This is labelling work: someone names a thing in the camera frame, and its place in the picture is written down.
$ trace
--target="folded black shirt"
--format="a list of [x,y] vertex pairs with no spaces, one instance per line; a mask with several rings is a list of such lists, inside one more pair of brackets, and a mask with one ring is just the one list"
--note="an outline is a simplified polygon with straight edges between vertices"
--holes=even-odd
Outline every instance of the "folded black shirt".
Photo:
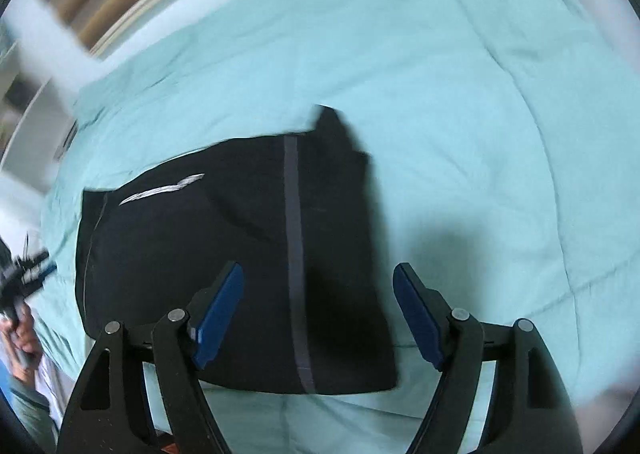
[[114,191],[85,191],[76,298],[87,334],[187,306],[228,260],[244,296],[201,380],[281,394],[397,381],[374,288],[367,155],[335,111],[301,134],[232,139]]

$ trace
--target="blue finger pad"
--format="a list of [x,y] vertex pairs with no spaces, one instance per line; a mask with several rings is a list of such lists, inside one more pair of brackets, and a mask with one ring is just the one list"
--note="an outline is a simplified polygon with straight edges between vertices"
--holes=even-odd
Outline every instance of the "blue finger pad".
[[393,285],[396,300],[422,358],[440,370],[444,361],[440,348],[440,331],[401,265],[394,270]]
[[210,304],[207,314],[195,330],[194,339],[198,344],[198,349],[192,360],[198,369],[204,369],[207,362],[216,358],[226,329],[243,292],[244,273],[240,265],[236,264],[226,276],[218,294]]

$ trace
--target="gray stripe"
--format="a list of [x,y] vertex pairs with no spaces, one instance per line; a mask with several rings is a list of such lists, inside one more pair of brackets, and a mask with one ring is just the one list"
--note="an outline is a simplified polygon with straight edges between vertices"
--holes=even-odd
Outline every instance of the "gray stripe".
[[298,185],[298,139],[284,137],[284,211],[289,256],[289,308],[293,354],[305,392],[315,393],[314,375],[306,335],[305,259],[302,244],[300,187]]

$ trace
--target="person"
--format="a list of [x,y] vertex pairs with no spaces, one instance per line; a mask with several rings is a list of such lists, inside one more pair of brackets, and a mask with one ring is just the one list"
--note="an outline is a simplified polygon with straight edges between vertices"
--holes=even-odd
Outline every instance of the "person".
[[[42,345],[33,327],[33,315],[27,304],[22,304],[20,324],[12,338],[12,323],[0,320],[0,335],[9,359],[13,396],[12,407],[27,432],[46,454],[54,454],[58,430],[49,413],[49,401],[36,390],[36,371],[42,360]],[[23,367],[16,350],[34,355],[29,367]]]

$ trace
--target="wall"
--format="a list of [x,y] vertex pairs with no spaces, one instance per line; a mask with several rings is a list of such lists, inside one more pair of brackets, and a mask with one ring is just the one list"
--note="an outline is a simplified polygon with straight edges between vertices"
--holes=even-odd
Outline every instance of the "wall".
[[0,173],[0,210],[30,228],[40,227],[43,196],[11,174]]
[[27,232],[29,232],[29,250],[33,251],[37,249],[39,244],[40,234],[38,231],[32,225],[19,221],[12,213],[6,211],[5,207],[0,206],[0,237],[14,256],[22,255]]
[[18,39],[22,71],[40,83],[51,79],[66,104],[104,74],[101,62],[86,52],[43,0],[11,0],[2,20]]

